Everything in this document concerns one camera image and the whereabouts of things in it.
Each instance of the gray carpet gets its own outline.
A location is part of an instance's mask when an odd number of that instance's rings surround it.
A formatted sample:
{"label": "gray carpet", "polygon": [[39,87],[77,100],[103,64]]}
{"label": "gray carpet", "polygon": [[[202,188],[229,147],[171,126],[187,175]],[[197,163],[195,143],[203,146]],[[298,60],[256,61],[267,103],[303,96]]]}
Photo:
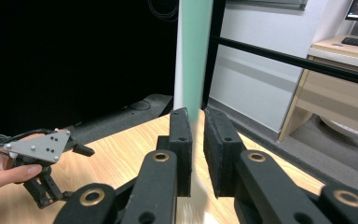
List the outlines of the gray carpet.
{"label": "gray carpet", "polygon": [[[68,129],[75,140],[87,144],[157,118],[171,99],[171,96],[153,94],[112,115],[85,121]],[[284,141],[277,142],[276,133],[214,99],[210,99],[208,106],[225,112],[239,132],[325,184],[343,183],[358,189],[358,142],[320,125],[317,116]]]}

